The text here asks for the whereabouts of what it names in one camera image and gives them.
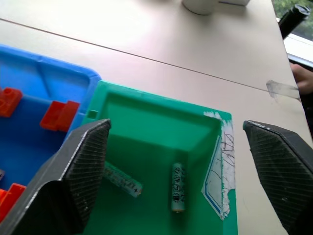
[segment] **black object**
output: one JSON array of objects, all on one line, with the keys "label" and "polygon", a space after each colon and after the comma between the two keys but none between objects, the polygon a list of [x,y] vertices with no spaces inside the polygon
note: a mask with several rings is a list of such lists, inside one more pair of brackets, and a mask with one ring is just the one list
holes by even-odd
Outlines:
[{"label": "black object", "polygon": [[279,28],[283,39],[285,39],[301,22],[306,20],[311,9],[296,4],[279,21]]},{"label": "black object", "polygon": [[102,181],[110,120],[71,132],[0,224],[0,235],[83,232]]},{"label": "black object", "polygon": [[312,234],[313,150],[296,133],[245,121],[260,182],[290,235]]}]

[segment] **beige tabletop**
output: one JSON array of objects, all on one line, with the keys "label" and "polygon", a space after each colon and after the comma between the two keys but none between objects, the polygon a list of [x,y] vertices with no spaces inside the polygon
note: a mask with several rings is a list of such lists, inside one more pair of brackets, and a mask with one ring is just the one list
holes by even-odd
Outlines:
[{"label": "beige tabletop", "polygon": [[2,0],[0,18],[265,91],[295,86],[271,0],[210,16],[181,0]]},{"label": "beige tabletop", "polygon": [[0,43],[97,71],[103,80],[230,112],[235,140],[238,232],[286,235],[257,176],[245,132],[251,119],[297,132],[313,146],[304,111],[296,99],[177,68],[138,56],[0,21]]}]

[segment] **green plastic bin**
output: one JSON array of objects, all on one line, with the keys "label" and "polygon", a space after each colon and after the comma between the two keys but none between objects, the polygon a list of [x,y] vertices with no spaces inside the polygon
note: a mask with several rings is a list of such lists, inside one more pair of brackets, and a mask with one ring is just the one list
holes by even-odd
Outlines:
[{"label": "green plastic bin", "polygon": [[[133,198],[104,179],[84,235],[237,234],[235,189],[227,194],[224,220],[201,192],[229,113],[100,81],[83,124],[104,118],[112,122],[106,161],[141,182],[143,191]],[[176,162],[187,171],[183,213],[171,212]]]}]

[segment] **blue plastic bin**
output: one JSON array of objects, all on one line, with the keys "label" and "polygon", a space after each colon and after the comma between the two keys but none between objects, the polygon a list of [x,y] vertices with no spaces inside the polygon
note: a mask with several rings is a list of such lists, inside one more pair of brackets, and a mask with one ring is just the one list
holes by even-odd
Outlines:
[{"label": "blue plastic bin", "polygon": [[99,80],[90,69],[0,45],[0,87],[23,93],[12,116],[0,117],[0,169],[5,171],[0,188],[27,186],[62,145],[66,133],[40,127],[50,103],[80,103],[69,133],[80,126]]}]

